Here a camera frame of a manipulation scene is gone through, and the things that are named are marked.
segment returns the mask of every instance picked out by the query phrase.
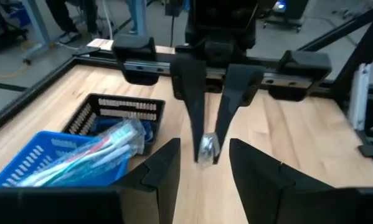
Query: person's shoe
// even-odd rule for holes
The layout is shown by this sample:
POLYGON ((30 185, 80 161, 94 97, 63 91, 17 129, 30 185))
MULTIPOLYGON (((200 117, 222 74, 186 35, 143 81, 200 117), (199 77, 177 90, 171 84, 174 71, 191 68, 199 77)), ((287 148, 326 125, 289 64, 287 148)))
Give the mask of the person's shoe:
POLYGON ((130 34, 136 34, 138 31, 136 30, 136 28, 135 27, 132 27, 131 29, 130 29, 130 34))
POLYGON ((64 35, 60 36, 59 42, 61 44, 69 44, 76 40, 81 39, 81 34, 79 32, 67 32, 64 35))
POLYGON ((100 35, 99 32, 90 33, 90 35, 91 35, 91 40, 100 39, 102 37, 102 35, 100 35))

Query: table leg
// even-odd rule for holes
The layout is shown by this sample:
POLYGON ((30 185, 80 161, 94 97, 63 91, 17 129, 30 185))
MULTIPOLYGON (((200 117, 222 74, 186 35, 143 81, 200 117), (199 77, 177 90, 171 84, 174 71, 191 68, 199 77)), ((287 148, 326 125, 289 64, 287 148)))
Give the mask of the table leg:
POLYGON ((138 35, 148 34, 146 26, 146 0, 136 1, 136 23, 138 24, 138 35))
POLYGON ((39 44, 22 55, 23 60, 29 61, 31 57, 47 50, 49 48, 49 45, 52 43, 52 40, 49 37, 48 31, 46 29, 44 20, 42 19, 41 13, 39 12, 36 1, 22 0, 22 3, 30 17, 31 24, 35 30, 35 34, 39 42, 39 44))

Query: black clamp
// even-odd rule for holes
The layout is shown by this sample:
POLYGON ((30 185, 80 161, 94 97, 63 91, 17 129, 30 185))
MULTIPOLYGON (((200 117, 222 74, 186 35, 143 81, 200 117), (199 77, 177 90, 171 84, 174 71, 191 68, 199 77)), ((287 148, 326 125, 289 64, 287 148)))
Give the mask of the black clamp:
POLYGON ((287 50, 279 61, 276 73, 307 78, 312 84, 308 88, 290 88, 288 86, 271 86, 269 94, 277 100, 301 101, 309 96, 331 73, 330 58, 325 53, 287 50))
POLYGON ((100 47, 85 46, 73 53, 73 56, 91 55, 100 51, 100 47))
POLYGON ((369 144, 363 144, 358 147, 359 152, 361 152, 362 156, 373 158, 373 146, 369 144))
POLYGON ((150 75, 140 71, 127 71, 125 62, 128 59, 146 61, 156 60, 156 45, 153 37, 140 37, 134 35, 119 35, 111 46, 118 68, 123 72, 125 79, 135 85, 154 85, 158 81, 158 75, 150 75))
POLYGON ((10 209, 18 220, 46 220, 55 210, 59 220, 172 223, 180 171, 181 140, 174 138, 109 186, 0 189, 0 220, 10 209))
POLYGON ((239 139, 229 158, 249 223, 373 223, 373 188, 335 189, 239 139))
MULTIPOLYGON (((194 160, 197 162, 204 134, 206 65, 201 60, 177 58, 171 62, 170 71, 174 96, 185 102, 191 119, 194 160)), ((262 80, 263 70, 259 66, 229 65, 215 125, 220 148, 237 109, 251 103, 262 80)), ((218 163, 219 156, 214 157, 214 164, 218 163)))

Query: gray floor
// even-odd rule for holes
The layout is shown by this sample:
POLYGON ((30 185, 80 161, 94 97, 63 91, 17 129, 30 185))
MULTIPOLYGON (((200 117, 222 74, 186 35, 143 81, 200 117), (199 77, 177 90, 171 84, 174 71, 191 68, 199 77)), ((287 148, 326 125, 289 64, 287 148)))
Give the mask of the gray floor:
MULTIPOLYGON (((285 50, 293 50, 302 46, 303 44, 313 40, 317 36, 331 30, 334 26, 343 23, 339 16, 332 15, 331 10, 341 6, 354 6, 360 0, 310 0, 304 20, 305 24, 299 34, 290 30, 279 29, 278 27, 268 25, 266 29, 262 28, 262 22, 257 25, 257 44, 248 51, 249 56, 279 58, 283 55, 285 50)), ((37 1, 39 10, 44 17, 44 22, 49 28, 51 37, 60 35, 60 29, 53 21, 52 16, 45 4, 45 1, 37 1)), ((122 24, 130 17, 127 5, 119 1, 110 1, 110 9, 114 15, 114 21, 117 25, 122 24)), ((69 7, 72 15, 76 16, 77 11, 74 7, 69 7)), ((103 15, 103 7, 99 7, 100 14, 103 15)), ((184 43, 184 28, 186 25, 187 14, 182 13, 175 21, 174 26, 174 45, 184 43)), ((149 33, 154 37, 156 44, 169 45, 170 42, 170 27, 171 18, 164 16, 164 8, 158 4, 153 3, 147 10, 147 22, 149 33)), ((98 24, 100 27, 107 30, 105 24, 98 24)), ((128 24, 121 32, 128 32, 132 24, 128 24)), ((30 31, 29 40, 34 40, 32 27, 27 27, 30 31)), ((329 54, 333 72, 328 76, 328 79, 334 79, 339 73, 340 69, 348 59, 355 44, 359 42, 367 27, 363 27, 354 33, 349 38, 343 38, 332 45, 321 50, 329 54)), ((80 47, 90 41, 86 32, 85 26, 79 26, 80 31, 84 34, 84 38, 74 44, 73 47, 80 47)), ((50 71, 54 70, 61 63, 70 58, 73 50, 63 47, 55 47, 50 51, 42 54, 32 61, 32 65, 24 69, 24 71, 16 72, 22 67, 22 60, 20 54, 23 49, 19 46, 11 47, 0 54, 0 74, 9 75, 8 78, 0 77, 0 83, 30 87, 40 79, 44 78, 50 71)), ((0 109, 9 104, 19 93, 13 91, 0 90, 0 109)))

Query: black basket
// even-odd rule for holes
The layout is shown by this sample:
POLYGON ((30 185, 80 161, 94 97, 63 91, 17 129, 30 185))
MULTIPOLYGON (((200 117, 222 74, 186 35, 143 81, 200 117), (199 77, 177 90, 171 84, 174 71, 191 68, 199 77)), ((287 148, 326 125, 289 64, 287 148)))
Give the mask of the black basket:
POLYGON ((101 117, 138 118, 142 121, 150 121, 153 138, 145 142, 143 151, 143 154, 149 154, 157 139, 165 103, 163 100, 91 93, 71 117, 62 132, 94 136, 91 133, 93 123, 101 117))

